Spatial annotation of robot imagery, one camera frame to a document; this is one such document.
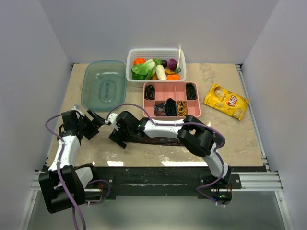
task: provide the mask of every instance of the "black cable bundle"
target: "black cable bundle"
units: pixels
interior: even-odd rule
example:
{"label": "black cable bundle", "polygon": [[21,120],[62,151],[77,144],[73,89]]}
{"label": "black cable bundle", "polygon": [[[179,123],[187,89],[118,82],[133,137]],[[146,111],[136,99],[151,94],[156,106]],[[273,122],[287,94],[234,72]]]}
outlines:
{"label": "black cable bundle", "polygon": [[166,101],[166,116],[177,116],[176,102],[171,98]]}
{"label": "black cable bundle", "polygon": [[145,87],[145,99],[154,100],[154,86],[148,85]]}
{"label": "black cable bundle", "polygon": [[187,92],[187,99],[188,100],[195,100],[196,99],[196,90],[192,83],[186,84],[186,92]]}

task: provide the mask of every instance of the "table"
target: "table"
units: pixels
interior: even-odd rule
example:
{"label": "table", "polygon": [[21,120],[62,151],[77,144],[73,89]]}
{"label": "table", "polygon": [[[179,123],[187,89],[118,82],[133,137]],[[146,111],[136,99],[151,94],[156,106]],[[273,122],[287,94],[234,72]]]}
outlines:
{"label": "table", "polygon": [[[70,110],[75,104],[81,106],[81,91],[86,67],[89,64],[74,64],[71,78],[62,105],[62,112]],[[225,162],[231,166],[262,166],[260,149],[257,143],[254,126],[249,112],[239,121],[203,104],[204,98],[215,82],[239,95],[244,95],[240,84],[236,66],[234,64],[187,64],[187,80],[197,84],[201,102],[201,116],[203,123],[219,130],[226,138],[226,144],[219,149]],[[142,105],[143,88],[134,87],[127,82],[126,103]],[[138,119],[142,118],[142,111],[136,107],[123,106],[116,112],[128,110]],[[106,118],[107,113],[98,113]],[[59,119],[57,128],[62,123]],[[203,160],[192,155],[185,147],[159,146],[137,143],[127,143],[125,149],[108,139],[112,132],[111,126],[103,126],[100,133],[88,141],[82,139],[76,156],[75,166],[95,162],[95,166],[197,166]],[[55,158],[58,148],[56,138],[52,141],[47,166]]]}

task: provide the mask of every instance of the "chip bag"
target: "chip bag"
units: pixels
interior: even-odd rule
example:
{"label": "chip bag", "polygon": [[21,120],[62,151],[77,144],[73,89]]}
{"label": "chip bag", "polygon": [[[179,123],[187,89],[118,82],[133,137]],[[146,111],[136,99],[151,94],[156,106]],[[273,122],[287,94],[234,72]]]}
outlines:
{"label": "chip bag", "polygon": [[250,99],[241,97],[217,84],[213,84],[205,97],[205,104],[239,120],[247,109]]}

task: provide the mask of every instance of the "white basket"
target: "white basket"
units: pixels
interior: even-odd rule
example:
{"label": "white basket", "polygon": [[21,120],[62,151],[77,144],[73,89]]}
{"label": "white basket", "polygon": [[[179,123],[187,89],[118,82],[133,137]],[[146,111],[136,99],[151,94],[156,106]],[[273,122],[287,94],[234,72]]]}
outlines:
{"label": "white basket", "polygon": [[179,80],[133,80],[131,69],[133,68],[133,62],[137,58],[143,58],[146,61],[149,59],[157,58],[160,60],[175,59],[178,61],[179,50],[178,49],[132,49],[128,53],[126,77],[128,81],[131,81],[135,87],[143,87],[146,82],[181,82],[187,78],[186,60],[184,58],[183,51],[180,56],[180,68]]}

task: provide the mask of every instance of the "pink tray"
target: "pink tray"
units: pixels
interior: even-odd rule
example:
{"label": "pink tray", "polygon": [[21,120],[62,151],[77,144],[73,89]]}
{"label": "pink tray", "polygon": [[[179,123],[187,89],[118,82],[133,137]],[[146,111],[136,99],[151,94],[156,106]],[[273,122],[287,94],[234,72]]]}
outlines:
{"label": "pink tray", "polygon": [[[186,84],[192,83],[196,90],[196,99],[187,100]],[[154,100],[145,99],[145,88],[148,85],[154,86]],[[197,85],[194,82],[174,82],[174,83],[153,83],[147,82],[143,87],[143,108],[152,118],[184,118],[184,116],[154,116],[154,105],[166,103],[168,98],[172,98],[176,104],[184,101],[187,103],[188,115],[199,117],[201,115],[200,101],[198,97]]]}

